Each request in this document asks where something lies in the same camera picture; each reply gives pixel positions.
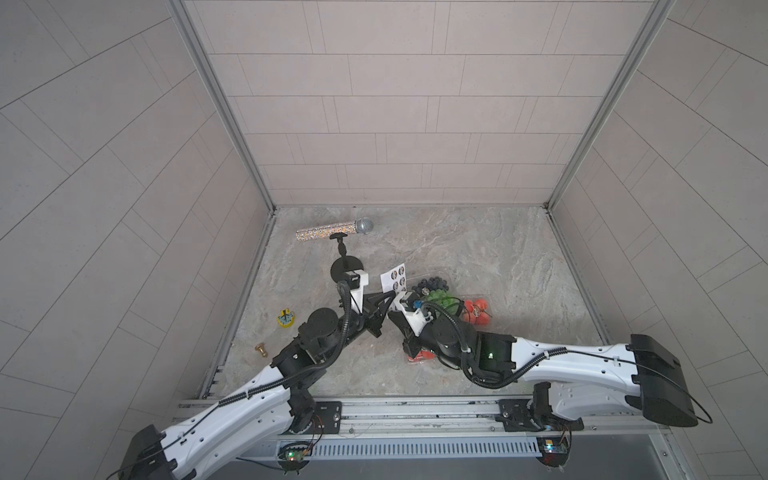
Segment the fruit sticker sheet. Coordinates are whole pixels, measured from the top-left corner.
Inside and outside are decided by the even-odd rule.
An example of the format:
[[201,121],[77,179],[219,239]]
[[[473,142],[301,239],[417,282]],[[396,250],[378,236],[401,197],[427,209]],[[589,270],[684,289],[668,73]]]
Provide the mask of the fruit sticker sheet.
[[380,282],[382,291],[386,292],[401,292],[406,290],[407,276],[405,264],[400,265],[382,273],[380,275]]

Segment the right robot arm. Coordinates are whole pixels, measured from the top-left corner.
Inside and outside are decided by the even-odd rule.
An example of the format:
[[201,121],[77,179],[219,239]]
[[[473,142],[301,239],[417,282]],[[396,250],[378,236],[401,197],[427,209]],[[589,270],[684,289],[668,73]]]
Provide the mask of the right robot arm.
[[585,416],[641,414],[656,424],[692,428],[712,416],[688,391],[680,360],[653,337],[627,344],[555,345],[479,331],[429,301],[398,300],[389,314],[411,356],[427,350],[472,384],[501,390],[534,386],[529,416],[576,422]]

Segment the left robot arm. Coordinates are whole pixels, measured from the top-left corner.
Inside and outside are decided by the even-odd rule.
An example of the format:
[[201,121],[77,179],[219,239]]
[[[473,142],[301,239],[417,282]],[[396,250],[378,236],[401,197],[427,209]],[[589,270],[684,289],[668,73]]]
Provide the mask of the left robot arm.
[[308,392],[363,331],[380,335],[397,294],[364,294],[362,282],[337,284],[342,310],[320,308],[270,365],[201,413],[163,431],[135,434],[113,479],[207,479],[255,446],[281,433],[302,432],[315,416]]

